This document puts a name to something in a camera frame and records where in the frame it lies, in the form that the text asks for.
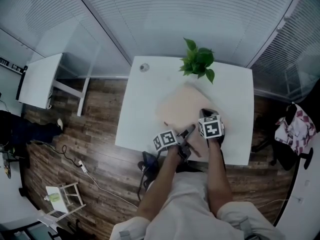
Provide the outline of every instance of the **black pants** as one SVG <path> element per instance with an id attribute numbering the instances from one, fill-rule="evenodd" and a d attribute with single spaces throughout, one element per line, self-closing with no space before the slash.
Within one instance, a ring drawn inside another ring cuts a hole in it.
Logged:
<path id="1" fill-rule="evenodd" d="M 62 133 L 60 126 L 56 123 L 41 125 L 13 114 L 11 116 L 10 143 L 12 145 L 23 145 L 30 141 L 51 143 L 54 136 Z"/>
<path id="2" fill-rule="evenodd" d="M 183 172 L 188 172 L 188 173 L 203 173 L 202 170 L 193 168 L 189 166 L 186 162 L 183 164 L 179 164 L 178 167 L 176 168 L 175 172 L 178 173 L 183 173 Z"/>

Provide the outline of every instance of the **cable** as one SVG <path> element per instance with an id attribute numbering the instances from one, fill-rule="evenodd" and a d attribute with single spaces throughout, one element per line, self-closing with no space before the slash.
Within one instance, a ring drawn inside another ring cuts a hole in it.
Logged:
<path id="1" fill-rule="evenodd" d="M 8 109 L 8 107 L 7 107 L 7 104 L 6 104 L 4 101 L 2 101 L 2 100 L 0 100 L 0 102 L 2 102 L 2 103 L 4 104 L 5 110 L 10 113 L 10 111 L 9 111 L 9 109 Z"/>
<path id="2" fill-rule="evenodd" d="M 50 149 L 52 149 L 54 152 L 56 152 L 58 154 L 61 154 L 61 155 L 64 155 L 65 159 L 70 160 L 74 164 L 75 167 L 78 167 L 78 168 L 82 167 L 82 165 L 77 165 L 75 163 L 75 161 L 73 161 L 72 159 L 70 159 L 69 157 L 66 156 L 66 152 L 67 152 L 67 146 L 66 145 L 62 146 L 62 148 L 61 148 L 62 152 L 58 152 L 52 146 L 50 146 L 50 145 L 48 145 L 48 144 L 46 144 L 44 142 L 31 142 L 31 143 L 37 144 L 37 145 L 45 145 L 45 146 L 49 147 Z"/>
<path id="3" fill-rule="evenodd" d="M 1 145 L 0 147 L 4 148 L 6 145 L 8 145 L 8 143 L 9 143 L 9 141 L 5 145 L 0 144 Z"/>
<path id="4" fill-rule="evenodd" d="M 89 175 L 89 173 L 88 172 L 86 172 L 86 174 L 93 180 L 93 182 L 96 184 L 96 186 L 99 188 L 99 189 L 101 189 L 101 190 L 103 190 L 103 191 L 105 191 L 105 192 L 107 192 L 107 193 L 109 193 L 109 194 L 111 194 L 111 195 L 113 195 L 113 196 L 115 196 L 115 197 L 117 197 L 117 198 L 119 198 L 119 199 L 121 199 L 121 200 L 123 200 L 123 201 L 125 201 L 126 203 L 128 203 L 128 204 L 130 204 L 130 205 L 132 205 L 132 206 L 134 206 L 135 208 L 137 208 L 138 209 L 138 207 L 136 206 L 136 205 L 134 205 L 133 203 L 131 203 L 131 202 L 129 202 L 129 201 L 127 201 L 127 200 L 125 200 L 125 199 L 123 199 L 122 197 L 120 197 L 120 196 L 118 196 L 118 195 L 116 195 L 116 194 L 114 194 L 114 193 L 112 193 L 112 192 L 110 192 L 110 191 L 108 191 L 108 190 L 106 190 L 106 189 L 103 189 L 102 187 L 100 187 L 99 185 L 98 185 L 98 183 L 95 181 L 95 179 L 94 178 L 92 178 L 90 175 Z"/>
<path id="5" fill-rule="evenodd" d="M 145 174 L 149 170 L 149 168 L 152 167 L 155 164 L 156 161 L 158 161 L 158 159 L 160 157 L 160 154 L 161 154 L 161 150 L 158 152 L 158 155 L 156 156 L 156 158 L 153 161 L 153 163 L 148 168 L 144 169 L 144 171 L 142 172 L 142 176 L 141 176 L 141 180 L 140 180 L 140 184 L 139 184 L 139 189 L 138 189 L 138 191 L 136 193 L 140 202 L 141 202 L 140 191 L 141 191 L 141 188 L 142 188 L 142 184 L 143 184 L 143 181 L 144 181 Z"/>
<path id="6" fill-rule="evenodd" d="M 259 207 L 257 207 L 257 209 L 259 209 L 259 208 L 261 208 L 261 207 L 264 207 L 264 206 L 266 206 L 266 205 L 268 205 L 268 204 L 271 204 L 271 203 L 273 203 L 273 202 L 276 202 L 276 201 L 288 201 L 289 199 L 277 199 L 277 200 L 273 200 L 273 201 L 271 201 L 271 202 L 268 202 L 268 203 L 266 203 L 266 204 L 264 204 L 264 205 L 261 205 L 261 206 L 259 206 Z"/>

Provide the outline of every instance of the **potted plant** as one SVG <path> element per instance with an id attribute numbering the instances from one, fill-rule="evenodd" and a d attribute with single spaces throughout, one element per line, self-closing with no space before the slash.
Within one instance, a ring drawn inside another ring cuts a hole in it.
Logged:
<path id="1" fill-rule="evenodd" d="M 193 40 L 183 38 L 188 46 L 186 57 L 181 58 L 183 66 L 179 71 L 183 71 L 184 76 L 190 74 L 198 75 L 198 79 L 206 75 L 213 84 L 215 72 L 208 68 L 214 61 L 213 51 L 208 48 L 199 48 Z"/>

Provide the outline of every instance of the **white desk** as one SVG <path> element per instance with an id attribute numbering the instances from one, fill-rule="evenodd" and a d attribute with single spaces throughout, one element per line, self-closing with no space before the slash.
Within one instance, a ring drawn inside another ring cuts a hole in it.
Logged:
<path id="1" fill-rule="evenodd" d="M 63 54 L 59 53 L 27 65 L 28 69 L 22 82 L 19 102 L 42 109 L 49 109 L 50 96 L 53 87 L 56 87 L 80 98 L 77 115 L 81 116 L 90 78 L 87 77 L 85 79 L 82 92 L 56 81 L 56 73 L 62 56 Z"/>
<path id="2" fill-rule="evenodd" d="M 147 63 L 150 69 L 140 71 Z M 227 116 L 231 127 L 225 136 L 222 151 L 229 165 L 247 165 L 250 157 L 254 124 L 254 87 L 248 68 L 214 62 L 213 85 L 204 76 L 183 76 L 183 62 L 174 57 L 136 56 L 131 72 L 116 133 L 120 147 L 156 154 L 153 138 L 167 130 L 156 117 L 155 110 L 163 99 L 183 83 L 190 83 L 211 100 Z M 190 160 L 207 162 L 207 157 L 191 155 Z"/>

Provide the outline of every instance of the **white stool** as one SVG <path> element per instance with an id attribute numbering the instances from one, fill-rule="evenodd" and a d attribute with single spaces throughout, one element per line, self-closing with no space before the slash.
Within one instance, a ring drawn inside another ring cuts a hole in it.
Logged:
<path id="1" fill-rule="evenodd" d="M 58 194 L 60 197 L 60 200 L 55 201 L 55 202 L 51 202 L 54 210 L 47 213 L 46 215 L 39 217 L 37 220 L 42 222 L 43 224 L 45 224 L 47 227 L 49 227 L 50 225 L 62 220 L 63 218 L 67 217 L 68 215 L 73 214 L 74 212 L 85 207 L 86 205 L 82 202 L 82 199 L 80 197 L 80 194 L 79 194 L 79 191 L 77 188 L 77 184 L 78 184 L 78 182 L 72 183 L 69 185 L 65 185 L 65 183 L 61 183 L 58 186 L 46 186 L 45 188 L 46 188 L 48 195 Z M 66 192 L 66 189 L 71 188 L 71 187 L 74 187 L 75 192 L 76 192 L 75 194 L 70 194 L 70 193 Z M 73 203 L 70 202 L 68 197 L 78 197 L 81 205 L 78 206 L 77 208 L 75 208 L 74 210 L 70 211 L 68 209 L 68 207 L 73 205 Z M 54 216 L 52 216 L 52 214 L 54 214 L 55 212 L 62 212 L 65 214 L 60 217 L 54 217 Z"/>

